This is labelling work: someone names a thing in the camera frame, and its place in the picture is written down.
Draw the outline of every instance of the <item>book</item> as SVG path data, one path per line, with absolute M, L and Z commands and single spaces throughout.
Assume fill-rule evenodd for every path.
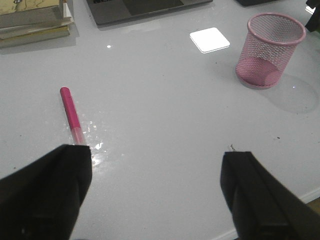
M 38 31 L 26 35 L 0 39 L 0 48 L 13 47 L 21 44 L 30 44 L 48 39 L 55 39 L 70 35 L 69 26 Z
M 0 28 L 62 20 L 63 0 L 0 0 Z
M 68 4 L 65 2 L 63 3 L 63 19 L 56 21 L 46 21 L 36 24 L 0 28 L 0 39 L 3 40 L 44 30 L 64 27 L 72 23 L 74 23 L 74 19 L 71 15 Z

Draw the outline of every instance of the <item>black object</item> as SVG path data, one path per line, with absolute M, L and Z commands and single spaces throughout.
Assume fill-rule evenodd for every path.
M 237 0 L 242 6 L 252 6 L 258 4 L 264 4 L 276 0 Z
M 320 216 L 251 152 L 226 152 L 221 189 L 241 240 L 320 240 Z
M 308 0 L 306 1 L 306 4 L 314 9 L 314 12 L 305 25 L 306 29 L 309 30 L 309 32 L 313 32 L 320 29 L 320 0 Z
M 67 240 L 92 179 L 88 146 L 62 145 L 0 180 L 1 240 Z

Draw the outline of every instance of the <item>pink marker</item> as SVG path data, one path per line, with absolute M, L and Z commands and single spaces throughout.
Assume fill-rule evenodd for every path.
M 82 132 L 74 101 L 69 88 L 62 87 L 60 89 L 60 94 L 62 97 L 62 102 L 64 105 L 66 117 L 68 118 L 69 126 L 71 129 L 71 134 L 75 145 L 86 145 L 86 139 Z

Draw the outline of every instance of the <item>pencil cup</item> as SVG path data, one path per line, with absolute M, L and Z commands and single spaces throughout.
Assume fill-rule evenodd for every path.
M 235 72 L 249 86 L 275 86 L 296 46 L 306 37 L 306 29 L 290 16 L 269 12 L 251 17 L 247 27 Z

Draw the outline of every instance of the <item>white square coaster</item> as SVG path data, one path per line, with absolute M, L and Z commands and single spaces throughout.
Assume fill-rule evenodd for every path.
M 230 46 L 230 42 L 216 27 L 192 32 L 190 38 L 203 54 Z

